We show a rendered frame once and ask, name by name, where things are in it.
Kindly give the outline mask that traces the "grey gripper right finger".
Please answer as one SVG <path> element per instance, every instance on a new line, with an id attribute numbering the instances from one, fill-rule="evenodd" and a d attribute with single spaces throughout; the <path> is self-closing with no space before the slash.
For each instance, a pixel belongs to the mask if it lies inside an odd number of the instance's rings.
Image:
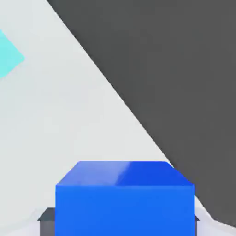
<path id="1" fill-rule="evenodd" d="M 236 236 L 236 228 L 214 220 L 195 196 L 195 215 L 197 223 L 197 236 Z"/>

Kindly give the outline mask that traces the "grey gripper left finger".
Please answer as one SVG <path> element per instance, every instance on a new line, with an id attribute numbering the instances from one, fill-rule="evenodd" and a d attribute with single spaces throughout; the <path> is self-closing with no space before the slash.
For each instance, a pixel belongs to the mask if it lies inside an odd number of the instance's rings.
<path id="1" fill-rule="evenodd" d="M 55 236 L 55 208 L 47 207 L 17 226 L 11 236 Z"/>

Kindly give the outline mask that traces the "small blue cube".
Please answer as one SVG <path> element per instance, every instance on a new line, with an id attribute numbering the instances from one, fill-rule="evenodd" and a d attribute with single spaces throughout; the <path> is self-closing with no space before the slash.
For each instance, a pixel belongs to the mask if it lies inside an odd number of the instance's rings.
<path id="1" fill-rule="evenodd" d="M 80 161 L 56 184 L 55 236 L 195 236 L 195 187 L 164 161 Z"/>

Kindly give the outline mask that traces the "small cyan cube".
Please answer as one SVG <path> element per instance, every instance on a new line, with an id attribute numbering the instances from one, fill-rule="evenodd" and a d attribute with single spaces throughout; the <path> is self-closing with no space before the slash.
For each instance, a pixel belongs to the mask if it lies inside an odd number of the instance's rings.
<path id="1" fill-rule="evenodd" d="M 24 61 L 24 56 L 0 30 L 0 79 Z"/>

